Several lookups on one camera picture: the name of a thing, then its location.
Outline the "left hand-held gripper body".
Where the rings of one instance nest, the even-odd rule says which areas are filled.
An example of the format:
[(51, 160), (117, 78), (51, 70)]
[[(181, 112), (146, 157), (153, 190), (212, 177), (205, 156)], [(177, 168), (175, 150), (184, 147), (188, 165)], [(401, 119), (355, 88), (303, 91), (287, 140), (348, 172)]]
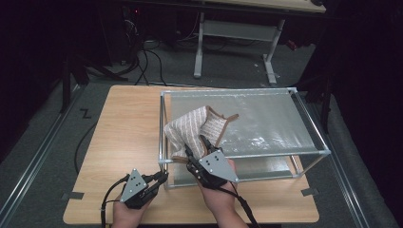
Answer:
[(137, 169), (133, 169), (124, 186), (120, 201), (130, 209), (140, 209), (158, 195), (159, 190), (152, 189), (154, 183), (154, 180), (145, 182), (144, 175)]

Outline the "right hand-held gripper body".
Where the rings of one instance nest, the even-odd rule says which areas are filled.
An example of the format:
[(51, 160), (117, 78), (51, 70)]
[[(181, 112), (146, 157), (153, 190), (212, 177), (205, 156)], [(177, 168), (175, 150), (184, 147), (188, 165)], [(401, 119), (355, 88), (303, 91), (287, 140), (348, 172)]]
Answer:
[(218, 189), (229, 181), (239, 182), (239, 177), (220, 150), (197, 160), (197, 164), (188, 162), (186, 168), (203, 187)]

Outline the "striped beige towel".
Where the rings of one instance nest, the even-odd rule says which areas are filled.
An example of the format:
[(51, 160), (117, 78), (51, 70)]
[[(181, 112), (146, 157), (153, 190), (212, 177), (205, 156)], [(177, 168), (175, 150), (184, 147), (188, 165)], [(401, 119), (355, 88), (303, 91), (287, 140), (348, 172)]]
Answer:
[(187, 162), (186, 146), (191, 149), (196, 159), (208, 155), (207, 147), (202, 143), (202, 136), (218, 147), (227, 125), (238, 117), (238, 114), (224, 117), (207, 105), (169, 122), (163, 131), (171, 143), (171, 159), (174, 162)]

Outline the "two-tier metal rack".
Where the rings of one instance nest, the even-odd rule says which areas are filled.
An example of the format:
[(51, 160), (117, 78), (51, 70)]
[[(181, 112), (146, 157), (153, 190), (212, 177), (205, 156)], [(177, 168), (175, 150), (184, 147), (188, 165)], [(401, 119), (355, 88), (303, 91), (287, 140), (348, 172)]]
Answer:
[(171, 159), (163, 128), (207, 105), (224, 117), (239, 115), (218, 146), (239, 181), (300, 178), (331, 153), (293, 87), (166, 90), (161, 93), (159, 164), (170, 173), (168, 188), (194, 185), (196, 178), (186, 162)]

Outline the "person's left hand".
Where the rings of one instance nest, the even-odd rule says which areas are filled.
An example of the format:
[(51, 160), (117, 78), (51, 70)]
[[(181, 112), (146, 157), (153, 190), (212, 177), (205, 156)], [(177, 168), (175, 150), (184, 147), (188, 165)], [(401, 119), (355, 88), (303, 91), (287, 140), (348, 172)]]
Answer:
[(116, 199), (113, 203), (112, 228), (137, 228), (148, 206), (149, 202), (140, 209), (130, 209), (120, 199)]

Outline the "person's right hand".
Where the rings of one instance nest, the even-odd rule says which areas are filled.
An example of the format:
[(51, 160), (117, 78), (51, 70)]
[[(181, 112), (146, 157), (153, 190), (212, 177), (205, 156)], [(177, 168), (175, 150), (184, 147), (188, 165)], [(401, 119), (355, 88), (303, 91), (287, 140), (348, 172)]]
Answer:
[(224, 189), (224, 192), (205, 188), (200, 183), (198, 183), (198, 186), (200, 187), (207, 208), (212, 212), (215, 218), (230, 218), (238, 214), (235, 209), (234, 197), (238, 186), (235, 183), (229, 181), (224, 184), (221, 187)]

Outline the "white-legged desk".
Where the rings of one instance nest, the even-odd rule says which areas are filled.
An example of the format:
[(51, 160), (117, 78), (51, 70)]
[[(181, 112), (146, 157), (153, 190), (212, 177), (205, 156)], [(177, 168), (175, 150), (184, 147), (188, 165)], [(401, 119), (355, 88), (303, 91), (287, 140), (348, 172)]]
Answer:
[[(308, 15), (322, 15), (326, 8), (316, 0), (196, 0), (201, 7), (212, 7), (217, 10), (271, 10), (278, 13), (307, 13)], [(203, 38), (205, 36), (234, 38), (247, 41), (261, 41), (269, 44), (267, 52), (262, 55), (262, 61), (270, 86), (277, 84), (277, 76), (272, 67), (272, 58), (278, 40), (282, 33), (286, 19), (281, 16), (274, 25), (264, 26), (256, 23), (229, 22), (221, 19), (206, 19), (203, 12), (199, 14), (198, 48), (196, 52), (194, 77), (202, 76)]]

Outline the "black metal stand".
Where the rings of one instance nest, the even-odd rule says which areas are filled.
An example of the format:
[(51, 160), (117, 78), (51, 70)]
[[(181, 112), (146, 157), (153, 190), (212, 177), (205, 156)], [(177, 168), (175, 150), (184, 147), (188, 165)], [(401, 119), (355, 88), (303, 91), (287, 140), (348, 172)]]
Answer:
[(103, 66), (97, 65), (87, 58), (78, 54), (68, 54), (65, 61), (63, 62), (63, 73), (62, 73), (62, 108), (61, 113), (65, 113), (70, 105), (71, 101), (71, 77), (74, 78), (75, 82), (79, 86), (86, 86), (89, 83), (88, 73), (86, 72), (87, 67), (92, 67), (96, 71), (111, 78), (116, 81), (126, 81), (126, 78), (119, 76), (117, 73), (106, 69)]
[(308, 103), (321, 104), (319, 120), (325, 133), (329, 132), (328, 121), (331, 111), (332, 86), (332, 75), (324, 72), (311, 76), (302, 76), (296, 83), (291, 85), (291, 87), (296, 87), (298, 91), (307, 92), (305, 99)]

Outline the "dark computer tower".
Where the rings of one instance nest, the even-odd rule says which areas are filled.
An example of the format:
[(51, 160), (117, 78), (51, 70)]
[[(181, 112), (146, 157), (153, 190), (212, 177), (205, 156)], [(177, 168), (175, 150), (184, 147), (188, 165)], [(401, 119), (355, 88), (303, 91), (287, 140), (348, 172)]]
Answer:
[(137, 8), (122, 7), (123, 20), (125, 26), (125, 36), (128, 42), (128, 61), (134, 63), (135, 55), (140, 44), (139, 11)]

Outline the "metal floor rail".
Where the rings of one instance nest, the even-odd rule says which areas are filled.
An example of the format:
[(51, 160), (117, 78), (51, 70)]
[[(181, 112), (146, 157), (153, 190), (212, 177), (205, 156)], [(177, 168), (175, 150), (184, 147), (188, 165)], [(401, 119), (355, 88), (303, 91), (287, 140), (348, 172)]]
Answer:
[(328, 148), (332, 151), (332, 153), (328, 156), (328, 159), (331, 162), (331, 167), (332, 170), (334, 171), (334, 176), (337, 180), (338, 187), (343, 195), (344, 201), (346, 202), (350, 214), (355, 222), (355, 227), (370, 228), (369, 222), (366, 216), (364, 215), (357, 194), (336, 152), (336, 148), (331, 139), (331, 136), (329, 133), (326, 133), (324, 128), (321, 126), (318, 105), (308, 104), (308, 109), (312, 116), (313, 121), (317, 124), (317, 129), (322, 135), (322, 139), (326, 142)]
[(57, 86), (6, 159), (0, 164), (0, 228), (6, 228), (46, 160), (60, 128), (85, 90), (75, 85), (63, 111), (63, 87)]

